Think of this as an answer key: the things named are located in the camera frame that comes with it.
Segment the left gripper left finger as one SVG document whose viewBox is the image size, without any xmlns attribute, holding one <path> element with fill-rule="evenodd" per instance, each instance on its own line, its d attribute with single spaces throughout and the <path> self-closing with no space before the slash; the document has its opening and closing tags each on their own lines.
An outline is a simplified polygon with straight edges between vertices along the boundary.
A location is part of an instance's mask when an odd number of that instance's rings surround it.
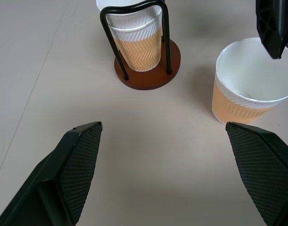
<svg viewBox="0 0 288 226">
<path fill-rule="evenodd" d="M 76 226 L 99 151 L 102 122 L 77 126 L 41 160 L 0 215 L 0 226 Z"/>
</svg>

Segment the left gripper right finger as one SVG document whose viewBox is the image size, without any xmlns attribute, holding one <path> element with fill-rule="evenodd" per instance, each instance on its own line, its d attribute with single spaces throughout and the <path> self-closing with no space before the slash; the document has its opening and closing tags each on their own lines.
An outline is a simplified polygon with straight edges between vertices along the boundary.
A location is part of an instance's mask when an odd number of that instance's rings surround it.
<svg viewBox="0 0 288 226">
<path fill-rule="evenodd" d="M 288 145 L 241 123 L 225 127 L 241 180 L 267 226 L 288 226 Z"/>
</svg>

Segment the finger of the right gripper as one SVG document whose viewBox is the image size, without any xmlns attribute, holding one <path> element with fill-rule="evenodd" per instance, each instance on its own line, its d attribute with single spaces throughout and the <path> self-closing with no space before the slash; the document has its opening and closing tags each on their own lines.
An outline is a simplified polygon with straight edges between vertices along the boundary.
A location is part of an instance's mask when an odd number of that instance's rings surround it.
<svg viewBox="0 0 288 226">
<path fill-rule="evenodd" d="M 288 0 L 255 0 L 256 26 L 266 51 L 280 59 L 288 44 Z"/>
</svg>

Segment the white and orange paper cup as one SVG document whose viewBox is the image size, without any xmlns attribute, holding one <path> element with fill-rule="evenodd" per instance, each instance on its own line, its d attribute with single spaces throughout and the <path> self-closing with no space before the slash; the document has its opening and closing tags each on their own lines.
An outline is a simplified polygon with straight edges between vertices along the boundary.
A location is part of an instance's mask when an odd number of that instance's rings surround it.
<svg viewBox="0 0 288 226">
<path fill-rule="evenodd" d="M 161 59 L 162 14 L 137 28 L 110 26 L 116 46 L 128 66 L 136 72 L 155 68 Z"/>
<path fill-rule="evenodd" d="M 145 0 L 96 0 L 99 10 L 105 7 L 125 7 L 135 5 Z M 129 14 L 108 14 L 107 22 L 110 26 L 119 29 L 131 29 L 146 25 L 157 15 L 161 14 L 162 9 L 158 5 Z"/>
<path fill-rule="evenodd" d="M 212 112 L 223 124 L 249 124 L 288 98 L 288 48 L 272 59 L 259 38 L 228 45 L 216 60 Z"/>
</svg>

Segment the brown cup holder stand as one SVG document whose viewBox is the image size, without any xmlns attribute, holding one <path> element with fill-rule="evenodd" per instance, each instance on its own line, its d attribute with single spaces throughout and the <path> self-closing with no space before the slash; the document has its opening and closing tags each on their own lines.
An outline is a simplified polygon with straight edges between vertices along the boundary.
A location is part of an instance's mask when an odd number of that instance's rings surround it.
<svg viewBox="0 0 288 226">
<path fill-rule="evenodd" d="M 162 9 L 161 59 L 152 70 L 136 72 L 128 66 L 116 46 L 107 22 L 107 15 L 134 13 L 154 5 L 158 5 Z M 151 90 L 167 84 L 176 76 L 181 65 L 181 53 L 176 43 L 170 39 L 169 11 L 165 0 L 145 0 L 125 7 L 105 7 L 100 10 L 100 21 L 115 55 L 115 72 L 126 86 L 138 90 Z"/>
</svg>

